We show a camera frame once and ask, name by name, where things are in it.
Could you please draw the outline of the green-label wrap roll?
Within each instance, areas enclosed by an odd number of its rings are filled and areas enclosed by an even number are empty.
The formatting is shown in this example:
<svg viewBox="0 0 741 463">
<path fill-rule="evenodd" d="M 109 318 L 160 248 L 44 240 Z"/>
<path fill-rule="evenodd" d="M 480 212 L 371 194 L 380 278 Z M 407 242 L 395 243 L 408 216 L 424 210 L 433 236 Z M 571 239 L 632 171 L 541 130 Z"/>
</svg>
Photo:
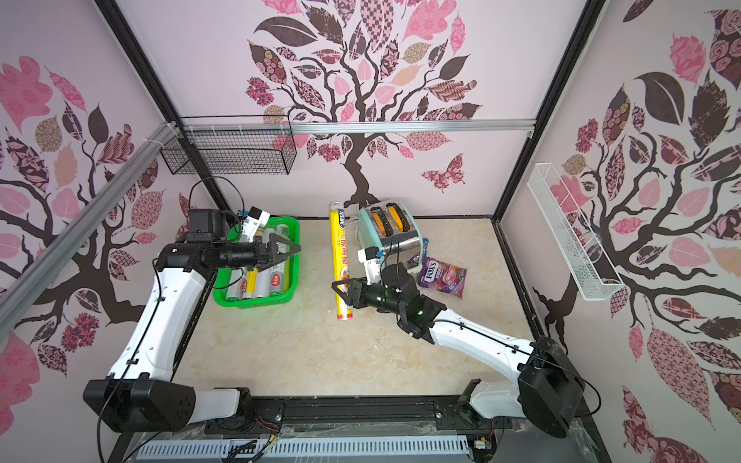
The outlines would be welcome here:
<svg viewBox="0 0 741 463">
<path fill-rule="evenodd" d="M 279 225 L 274 230 L 274 235 L 280 235 L 285 239 L 289 238 L 289 228 L 285 224 Z M 286 289 L 286 267 L 287 262 L 281 262 L 271 268 L 270 274 L 270 297 L 282 295 Z"/>
</svg>

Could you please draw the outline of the short yellow wrap roll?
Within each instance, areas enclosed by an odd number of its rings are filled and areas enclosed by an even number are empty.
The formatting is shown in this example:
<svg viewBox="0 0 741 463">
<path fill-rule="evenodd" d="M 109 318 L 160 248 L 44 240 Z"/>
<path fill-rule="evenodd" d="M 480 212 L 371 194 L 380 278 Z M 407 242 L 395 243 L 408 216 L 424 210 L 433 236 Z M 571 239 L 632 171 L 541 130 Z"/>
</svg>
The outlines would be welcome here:
<svg viewBox="0 0 741 463">
<path fill-rule="evenodd" d="M 253 269 L 249 273 L 245 274 L 244 280 L 241 285 L 241 299 L 250 300 L 254 297 L 255 287 L 257 283 L 258 270 Z"/>
</svg>

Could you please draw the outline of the clear white-label wrap roll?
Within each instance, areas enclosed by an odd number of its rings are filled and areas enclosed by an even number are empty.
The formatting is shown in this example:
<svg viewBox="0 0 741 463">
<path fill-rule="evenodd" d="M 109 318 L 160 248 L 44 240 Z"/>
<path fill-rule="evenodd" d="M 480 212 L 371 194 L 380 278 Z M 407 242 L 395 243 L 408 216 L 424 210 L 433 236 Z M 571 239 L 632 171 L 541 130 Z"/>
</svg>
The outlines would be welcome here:
<svg viewBox="0 0 741 463">
<path fill-rule="evenodd" d="M 229 283 L 226 289 L 226 301 L 235 302 L 242 299 L 242 284 L 245 282 L 244 270 L 239 270 L 239 275 Z"/>
</svg>

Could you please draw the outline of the yellow red wrap roll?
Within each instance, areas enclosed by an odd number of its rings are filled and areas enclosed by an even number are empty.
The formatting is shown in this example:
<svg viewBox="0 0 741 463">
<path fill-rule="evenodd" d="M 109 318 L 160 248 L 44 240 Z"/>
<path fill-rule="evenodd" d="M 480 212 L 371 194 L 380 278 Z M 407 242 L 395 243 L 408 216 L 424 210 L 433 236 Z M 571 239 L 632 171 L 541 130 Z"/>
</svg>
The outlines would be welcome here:
<svg viewBox="0 0 741 463">
<path fill-rule="evenodd" d="M 329 205 L 329 221 L 333 259 L 333 282 L 349 279 L 349 256 L 347 256 L 345 210 L 343 209 L 342 203 L 333 202 Z M 337 305 L 338 320 L 345 321 L 351 318 L 351 309 L 339 309 Z"/>
</svg>

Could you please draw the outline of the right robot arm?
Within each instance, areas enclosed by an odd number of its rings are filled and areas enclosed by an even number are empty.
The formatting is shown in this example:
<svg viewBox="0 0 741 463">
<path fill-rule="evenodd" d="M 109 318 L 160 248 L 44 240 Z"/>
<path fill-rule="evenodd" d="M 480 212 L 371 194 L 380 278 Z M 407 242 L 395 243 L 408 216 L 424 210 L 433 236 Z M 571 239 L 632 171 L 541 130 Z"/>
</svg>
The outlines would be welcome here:
<svg viewBox="0 0 741 463">
<path fill-rule="evenodd" d="M 392 314 L 397 326 L 415 340 L 447 347 L 503 376 L 498 383 L 477 383 L 467 404 L 484 419 L 525 419 L 540 431 L 565 438 L 571 424 L 584 418 L 579 406 L 592 385 L 579 374 L 553 339 L 511 337 L 464 318 L 420 292 L 400 264 L 375 279 L 348 278 L 331 285 L 345 306 Z"/>
</svg>

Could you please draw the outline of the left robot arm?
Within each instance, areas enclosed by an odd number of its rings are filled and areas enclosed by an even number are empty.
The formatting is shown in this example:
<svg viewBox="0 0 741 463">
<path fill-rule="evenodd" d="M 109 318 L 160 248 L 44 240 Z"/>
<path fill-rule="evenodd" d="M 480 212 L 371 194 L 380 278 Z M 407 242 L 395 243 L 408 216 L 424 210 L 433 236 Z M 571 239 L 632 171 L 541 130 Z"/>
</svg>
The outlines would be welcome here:
<svg viewBox="0 0 741 463">
<path fill-rule="evenodd" d="M 120 358 L 83 393 L 98 423 L 118 433 L 179 431 L 249 413 L 244 390 L 198 391 L 173 378 L 217 273 L 266 271 L 301 247 L 281 235 L 258 237 L 269 219 L 258 208 L 243 216 L 204 208 L 188 215 L 186 233 L 154 259 L 152 292 Z"/>
</svg>

